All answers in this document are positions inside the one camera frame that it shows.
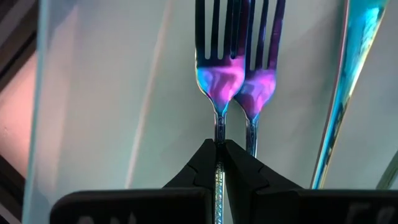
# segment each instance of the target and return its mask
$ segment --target fork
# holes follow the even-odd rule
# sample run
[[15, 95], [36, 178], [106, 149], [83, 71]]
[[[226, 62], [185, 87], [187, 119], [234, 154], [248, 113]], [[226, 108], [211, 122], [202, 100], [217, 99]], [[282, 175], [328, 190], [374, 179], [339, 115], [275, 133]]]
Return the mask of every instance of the fork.
[[199, 89], [210, 99], [215, 111], [214, 223], [223, 223], [224, 172], [220, 144], [225, 140], [226, 112], [229, 102], [244, 81], [244, 54], [250, 0], [228, 0], [224, 32], [223, 56], [218, 58], [220, 0], [214, 0], [211, 27], [211, 53], [205, 57], [205, 0], [196, 0], [195, 45], [196, 77]]
[[256, 50], [256, 60], [254, 70], [250, 69], [251, 61], [251, 33], [254, 20], [255, 0], [251, 0], [251, 12], [249, 15], [248, 41], [246, 46], [246, 68], [245, 80], [239, 93], [234, 99], [242, 107], [246, 115], [246, 150], [256, 157], [257, 156], [257, 127], [259, 115], [275, 92], [276, 86], [276, 68], [279, 50], [280, 35], [282, 33], [282, 22], [285, 11], [285, 0], [278, 0], [274, 24], [272, 26], [271, 42], [268, 51], [267, 68], [262, 66], [262, 55], [264, 50], [264, 41], [266, 34], [266, 20], [268, 11], [268, 0], [264, 0], [262, 5], [260, 31]]

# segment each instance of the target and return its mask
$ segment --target glass pane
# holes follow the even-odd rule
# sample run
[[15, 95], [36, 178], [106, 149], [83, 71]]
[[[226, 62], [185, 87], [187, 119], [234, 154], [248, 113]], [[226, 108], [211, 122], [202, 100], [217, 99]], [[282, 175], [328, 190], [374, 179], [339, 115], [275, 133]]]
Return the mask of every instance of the glass pane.
[[[306, 188], [338, 69], [341, 8], [339, 1], [287, 1], [276, 93], [259, 123], [257, 158]], [[396, 152], [394, 11], [398, 1], [359, 78], [326, 188], [375, 189]], [[25, 224], [47, 223], [51, 206], [77, 190], [162, 187], [213, 138], [213, 108], [195, 80], [194, 0], [43, 0], [41, 12]], [[244, 125], [232, 102], [226, 135], [242, 147]]]

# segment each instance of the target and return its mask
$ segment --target dark frame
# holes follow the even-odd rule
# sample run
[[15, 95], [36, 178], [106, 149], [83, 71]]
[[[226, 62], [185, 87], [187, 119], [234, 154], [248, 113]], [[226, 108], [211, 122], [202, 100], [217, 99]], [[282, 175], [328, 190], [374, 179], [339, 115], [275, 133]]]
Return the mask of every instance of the dark frame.
[[[0, 91], [36, 50], [38, 0], [0, 1]], [[22, 220], [25, 178], [0, 155], [0, 204]]]

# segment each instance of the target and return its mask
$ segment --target black plastic holder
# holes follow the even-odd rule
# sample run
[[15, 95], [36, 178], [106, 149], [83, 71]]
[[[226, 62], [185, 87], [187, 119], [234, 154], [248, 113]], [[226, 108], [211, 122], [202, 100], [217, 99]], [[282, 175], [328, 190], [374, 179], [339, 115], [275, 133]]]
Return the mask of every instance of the black plastic holder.
[[307, 190], [249, 155], [232, 140], [206, 139], [164, 188], [77, 192], [61, 198], [51, 224], [213, 223], [215, 164], [223, 157], [234, 224], [398, 223], [398, 191]]

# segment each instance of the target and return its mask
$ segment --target utensil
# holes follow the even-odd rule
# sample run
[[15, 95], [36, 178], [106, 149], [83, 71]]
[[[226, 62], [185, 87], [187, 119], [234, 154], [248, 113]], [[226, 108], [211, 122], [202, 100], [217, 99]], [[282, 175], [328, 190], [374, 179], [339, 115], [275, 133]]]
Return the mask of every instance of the utensil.
[[262, 55], [264, 50], [264, 41], [266, 34], [266, 20], [268, 11], [268, 0], [264, 0], [260, 20], [259, 39], [256, 50], [256, 61], [254, 70], [250, 69], [251, 57], [251, 33], [254, 20], [254, 5], [256, 1], [251, 1], [251, 13], [249, 18], [248, 43], [246, 46], [246, 64], [245, 77], [242, 89], [234, 99], [242, 107], [246, 115], [246, 150], [257, 156], [257, 127], [260, 112], [267, 104], [275, 92], [276, 86], [276, 67], [278, 58], [278, 49], [280, 35], [282, 33], [282, 22], [285, 12], [285, 0], [278, 0], [272, 26], [271, 42], [268, 51], [267, 67], [262, 66]]
[[398, 176], [398, 151], [395, 153], [394, 157], [391, 159], [386, 170], [379, 183], [377, 184], [376, 190], [388, 190], [392, 187], [393, 183], [397, 180]]
[[349, 99], [389, 0], [346, 0], [339, 70], [323, 130], [311, 188], [323, 187]]
[[[249, 0], [228, 0], [223, 58], [218, 58], [220, 0], [214, 0], [211, 54], [205, 57], [205, 0], [196, 0], [196, 75], [199, 89], [210, 99], [215, 111], [215, 143], [225, 140], [225, 119], [229, 102], [244, 81], [244, 54]], [[220, 152], [215, 174], [215, 223], [223, 222], [224, 172]]]

